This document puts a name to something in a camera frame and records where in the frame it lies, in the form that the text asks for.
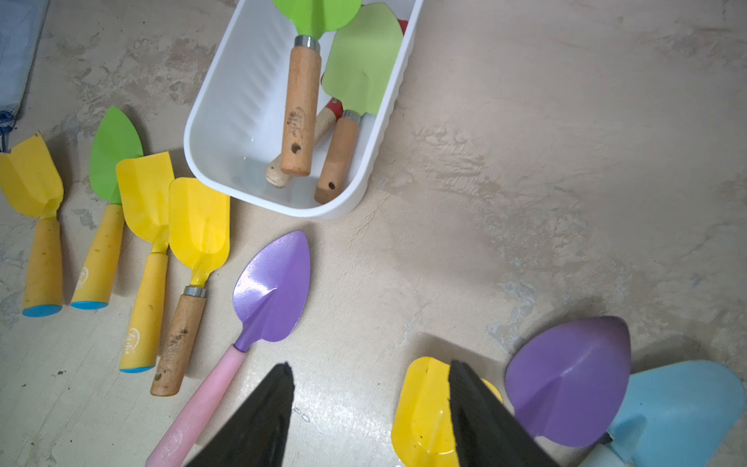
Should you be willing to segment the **white plastic storage box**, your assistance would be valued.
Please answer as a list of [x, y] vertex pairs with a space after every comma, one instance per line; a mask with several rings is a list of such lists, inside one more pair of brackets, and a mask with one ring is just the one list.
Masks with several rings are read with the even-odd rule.
[[391, 1], [407, 22], [381, 106], [362, 119], [344, 190], [332, 202], [313, 195], [332, 137], [316, 146], [308, 177], [278, 189], [266, 181], [279, 155], [290, 54], [297, 31], [270, 1], [241, 1], [206, 74], [184, 132], [184, 152], [195, 177], [213, 190], [296, 218], [332, 220], [364, 198], [408, 66], [420, 1]]

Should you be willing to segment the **light green shovel wooden handle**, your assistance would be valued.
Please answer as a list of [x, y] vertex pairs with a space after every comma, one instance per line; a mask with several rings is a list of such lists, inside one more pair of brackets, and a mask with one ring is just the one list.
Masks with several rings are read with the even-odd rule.
[[398, 18], [383, 2], [364, 5], [340, 29], [328, 57], [322, 88], [338, 99], [344, 114], [336, 123], [314, 198], [334, 200], [343, 190], [361, 120], [377, 114], [403, 41]]

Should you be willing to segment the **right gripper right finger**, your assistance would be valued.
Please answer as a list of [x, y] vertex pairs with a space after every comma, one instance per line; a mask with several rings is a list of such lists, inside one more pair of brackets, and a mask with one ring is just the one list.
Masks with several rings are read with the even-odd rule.
[[466, 363], [449, 369], [449, 408], [461, 466], [556, 466]]

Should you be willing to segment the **light blue shovel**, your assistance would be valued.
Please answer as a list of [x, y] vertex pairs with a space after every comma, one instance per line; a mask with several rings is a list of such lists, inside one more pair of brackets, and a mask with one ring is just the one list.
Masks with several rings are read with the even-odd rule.
[[583, 466], [704, 466], [746, 406], [735, 373], [708, 360], [663, 366], [630, 377], [624, 402]]

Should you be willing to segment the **red shovel wooden handle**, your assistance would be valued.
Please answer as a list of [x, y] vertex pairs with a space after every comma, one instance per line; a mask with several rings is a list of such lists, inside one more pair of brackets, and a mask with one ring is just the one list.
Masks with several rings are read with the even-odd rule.
[[[318, 104], [317, 104], [317, 115], [316, 115], [316, 127], [315, 127], [315, 146], [318, 141], [325, 135], [326, 132], [332, 130], [336, 126], [338, 119], [344, 114], [344, 107], [342, 103], [327, 95], [322, 88], [322, 80], [320, 79]], [[281, 153], [270, 164], [270, 167], [266, 171], [266, 179], [270, 184], [276, 187], [285, 187], [290, 183], [290, 180], [294, 177], [290, 174], [286, 174], [281, 170]]]

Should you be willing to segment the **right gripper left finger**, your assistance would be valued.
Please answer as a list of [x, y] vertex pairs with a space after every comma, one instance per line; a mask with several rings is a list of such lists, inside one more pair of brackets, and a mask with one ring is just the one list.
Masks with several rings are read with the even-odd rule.
[[275, 365], [191, 466], [276, 466], [283, 463], [295, 393], [288, 363]]

